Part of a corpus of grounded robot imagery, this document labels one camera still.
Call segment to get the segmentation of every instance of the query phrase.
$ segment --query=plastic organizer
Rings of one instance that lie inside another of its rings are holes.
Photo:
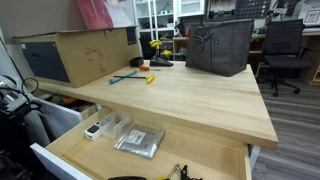
[[[128,129],[131,122],[129,113],[112,111],[99,121],[100,134],[111,139],[116,139]]]

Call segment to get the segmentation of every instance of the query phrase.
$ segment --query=gray floor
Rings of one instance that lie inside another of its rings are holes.
[[[254,180],[320,179],[320,86],[293,83],[299,95],[280,86],[273,97],[270,85],[259,85],[280,143],[275,151],[261,149]]]

